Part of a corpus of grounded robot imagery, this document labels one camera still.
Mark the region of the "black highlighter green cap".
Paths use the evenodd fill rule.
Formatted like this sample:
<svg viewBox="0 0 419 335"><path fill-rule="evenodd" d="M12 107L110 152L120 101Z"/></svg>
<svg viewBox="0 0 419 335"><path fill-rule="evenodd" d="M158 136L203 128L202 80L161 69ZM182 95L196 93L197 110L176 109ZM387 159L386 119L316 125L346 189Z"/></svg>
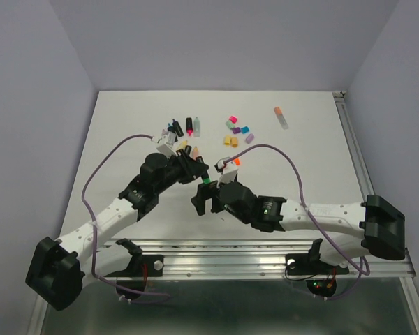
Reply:
<svg viewBox="0 0 419 335"><path fill-rule="evenodd" d="M196 161L198 161L199 163L204 163L203 157L202 156L197 156L195 158ZM201 176L202 182L204 184L210 184L211 183L211 179L210 176L208 174L208 171L206 171L205 173L202 174Z"/></svg>

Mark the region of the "pastel yellow highlighter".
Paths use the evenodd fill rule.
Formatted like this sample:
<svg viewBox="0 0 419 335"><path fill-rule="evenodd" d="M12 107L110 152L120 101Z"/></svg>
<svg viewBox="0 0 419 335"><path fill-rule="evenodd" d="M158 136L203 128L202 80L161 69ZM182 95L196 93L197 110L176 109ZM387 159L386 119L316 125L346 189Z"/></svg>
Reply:
<svg viewBox="0 0 419 335"><path fill-rule="evenodd" d="M186 146L188 145L188 141L185 140L183 142L181 142L178 147L176 148L177 151L184 149Z"/></svg>

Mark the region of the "pastel peach highlighter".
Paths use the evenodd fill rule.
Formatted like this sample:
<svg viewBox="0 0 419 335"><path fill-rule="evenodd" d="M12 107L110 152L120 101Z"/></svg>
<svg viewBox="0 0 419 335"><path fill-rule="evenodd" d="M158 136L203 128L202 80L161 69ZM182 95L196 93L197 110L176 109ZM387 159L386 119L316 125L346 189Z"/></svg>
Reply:
<svg viewBox="0 0 419 335"><path fill-rule="evenodd" d="M192 159L196 159L197 157L199 157L199 155L200 155L199 149L197 147L194 147L191 152Z"/></svg>

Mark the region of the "black highlighter blue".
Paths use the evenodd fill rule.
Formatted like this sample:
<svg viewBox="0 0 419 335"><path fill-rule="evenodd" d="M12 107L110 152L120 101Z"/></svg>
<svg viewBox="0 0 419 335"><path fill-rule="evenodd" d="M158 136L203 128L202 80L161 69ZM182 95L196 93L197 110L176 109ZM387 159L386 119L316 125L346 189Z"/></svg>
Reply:
<svg viewBox="0 0 419 335"><path fill-rule="evenodd" d="M167 131L168 131L168 136L171 137L174 140L174 142L176 142L177 134L175 133L175 129L172 124L168 124Z"/></svg>

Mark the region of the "black highlighter purple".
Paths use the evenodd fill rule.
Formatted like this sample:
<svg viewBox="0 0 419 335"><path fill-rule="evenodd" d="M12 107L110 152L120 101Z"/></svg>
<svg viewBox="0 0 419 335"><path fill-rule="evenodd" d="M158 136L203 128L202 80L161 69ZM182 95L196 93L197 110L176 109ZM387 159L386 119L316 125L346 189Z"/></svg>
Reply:
<svg viewBox="0 0 419 335"><path fill-rule="evenodd" d="M183 137L184 136L182 127L180 126L180 124L177 120L175 120L175 119L172 120L172 127L174 128L174 131L175 131L175 133L178 137Z"/></svg>

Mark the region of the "black highlighter pink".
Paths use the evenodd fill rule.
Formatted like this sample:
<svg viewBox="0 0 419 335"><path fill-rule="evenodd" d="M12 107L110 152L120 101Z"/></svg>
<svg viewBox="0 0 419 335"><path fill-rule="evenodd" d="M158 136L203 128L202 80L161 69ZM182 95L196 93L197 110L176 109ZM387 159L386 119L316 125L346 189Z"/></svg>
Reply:
<svg viewBox="0 0 419 335"><path fill-rule="evenodd" d="M186 133L189 137L193 135L193 119L191 117L186 118Z"/></svg>

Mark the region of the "pastel green highlighter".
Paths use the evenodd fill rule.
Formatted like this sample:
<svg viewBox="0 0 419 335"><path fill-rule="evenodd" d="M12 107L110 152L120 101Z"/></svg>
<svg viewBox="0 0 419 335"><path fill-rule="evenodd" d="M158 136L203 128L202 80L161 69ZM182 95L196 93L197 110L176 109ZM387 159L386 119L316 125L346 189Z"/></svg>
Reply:
<svg viewBox="0 0 419 335"><path fill-rule="evenodd" d="M196 117L193 120L193 136L200 137L200 135L201 135L200 120L198 117Z"/></svg>

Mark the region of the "pastel pink pen cap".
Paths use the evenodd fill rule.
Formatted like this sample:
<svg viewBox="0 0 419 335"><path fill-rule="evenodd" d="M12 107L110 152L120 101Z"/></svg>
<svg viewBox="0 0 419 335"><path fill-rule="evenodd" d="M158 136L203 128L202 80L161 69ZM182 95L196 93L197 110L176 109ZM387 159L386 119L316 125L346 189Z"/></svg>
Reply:
<svg viewBox="0 0 419 335"><path fill-rule="evenodd" d="M247 144L251 144L253 140L254 140L254 134L253 133L248 134L248 136L245 138L245 142Z"/></svg>

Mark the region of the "pastel green pen cap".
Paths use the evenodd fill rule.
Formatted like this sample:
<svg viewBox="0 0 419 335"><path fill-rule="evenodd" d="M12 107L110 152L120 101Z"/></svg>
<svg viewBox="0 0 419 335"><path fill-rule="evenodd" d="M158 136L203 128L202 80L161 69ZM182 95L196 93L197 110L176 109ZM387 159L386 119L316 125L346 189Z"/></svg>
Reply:
<svg viewBox="0 0 419 335"><path fill-rule="evenodd" d="M226 126L227 126L229 129L233 129L233 128L235 127L234 123L233 123L233 122L231 122L231 121L227 121L227 122L226 122Z"/></svg>

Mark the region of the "pastel orange highlighter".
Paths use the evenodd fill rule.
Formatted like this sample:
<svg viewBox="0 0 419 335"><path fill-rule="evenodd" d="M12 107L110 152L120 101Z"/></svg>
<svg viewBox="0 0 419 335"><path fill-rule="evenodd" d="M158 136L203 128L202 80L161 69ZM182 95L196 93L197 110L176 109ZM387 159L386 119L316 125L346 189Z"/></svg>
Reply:
<svg viewBox="0 0 419 335"><path fill-rule="evenodd" d="M286 121L286 119L284 117L284 114L283 114L281 108L280 107L275 107L274 108L274 113L277 116L277 119L278 119L279 124L281 125L281 127L284 130L288 129L288 123L287 123L287 121Z"/></svg>

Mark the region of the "black highlighter orange cap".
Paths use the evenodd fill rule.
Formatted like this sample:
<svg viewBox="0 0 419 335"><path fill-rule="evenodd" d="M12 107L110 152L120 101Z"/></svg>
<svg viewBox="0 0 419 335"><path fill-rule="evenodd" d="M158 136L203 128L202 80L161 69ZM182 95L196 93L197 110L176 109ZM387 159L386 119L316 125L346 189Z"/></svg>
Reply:
<svg viewBox="0 0 419 335"><path fill-rule="evenodd" d="M186 154L187 156L190 156L190 155L191 155L191 151L192 151L192 146L190 146L190 145L186 145L186 146L185 146L185 148L184 148L184 152L185 152L185 154Z"/></svg>

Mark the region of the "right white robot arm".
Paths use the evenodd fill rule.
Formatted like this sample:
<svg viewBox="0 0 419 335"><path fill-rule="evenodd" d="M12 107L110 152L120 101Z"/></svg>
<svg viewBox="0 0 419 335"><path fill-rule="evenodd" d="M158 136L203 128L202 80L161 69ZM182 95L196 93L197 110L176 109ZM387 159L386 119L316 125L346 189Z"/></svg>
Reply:
<svg viewBox="0 0 419 335"><path fill-rule="evenodd" d="M323 272L348 259L372 255L383 260L405 258L405 216L379 195L352 204L308 204L283 197L255 195L234 181L201 184L191 198L199 216L211 200L213 213L227 211L261 232L316 230L322 237L296 263Z"/></svg>

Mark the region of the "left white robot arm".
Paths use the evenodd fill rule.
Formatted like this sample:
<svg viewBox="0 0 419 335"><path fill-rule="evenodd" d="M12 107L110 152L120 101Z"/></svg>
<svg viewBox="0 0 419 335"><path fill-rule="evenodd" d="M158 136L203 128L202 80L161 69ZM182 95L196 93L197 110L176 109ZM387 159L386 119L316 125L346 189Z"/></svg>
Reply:
<svg viewBox="0 0 419 335"><path fill-rule="evenodd" d="M144 218L162 192L176 183L191 183L208 168L183 151L171 157L149 154L139 174L101 213L58 239L45 237L38 242L25 283L55 310L69 307L80 295L86 274L98 276L93 266L86 265L96 263L98 248Z"/></svg>

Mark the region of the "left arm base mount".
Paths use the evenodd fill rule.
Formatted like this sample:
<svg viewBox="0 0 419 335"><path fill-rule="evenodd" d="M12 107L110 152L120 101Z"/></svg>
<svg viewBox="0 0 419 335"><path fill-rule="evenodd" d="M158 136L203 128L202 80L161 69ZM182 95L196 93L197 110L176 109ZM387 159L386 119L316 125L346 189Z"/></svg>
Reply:
<svg viewBox="0 0 419 335"><path fill-rule="evenodd" d="M135 302L142 296L132 290L144 292L149 277L163 276L163 266L163 255L144 253L129 239L119 239L98 253L97 272L124 287L124 290L121 288L115 290L121 300L129 303Z"/></svg>

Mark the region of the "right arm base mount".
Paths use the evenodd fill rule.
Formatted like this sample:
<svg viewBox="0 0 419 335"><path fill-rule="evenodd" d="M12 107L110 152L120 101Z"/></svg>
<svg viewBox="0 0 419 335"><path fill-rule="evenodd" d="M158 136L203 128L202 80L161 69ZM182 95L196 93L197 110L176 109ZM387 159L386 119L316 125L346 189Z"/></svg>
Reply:
<svg viewBox="0 0 419 335"><path fill-rule="evenodd" d="M312 295L331 300L337 290L337 276L349 274L349 269L321 261L322 241L316 239L306 253L291 255L286 261L284 277L290 281L304 281Z"/></svg>

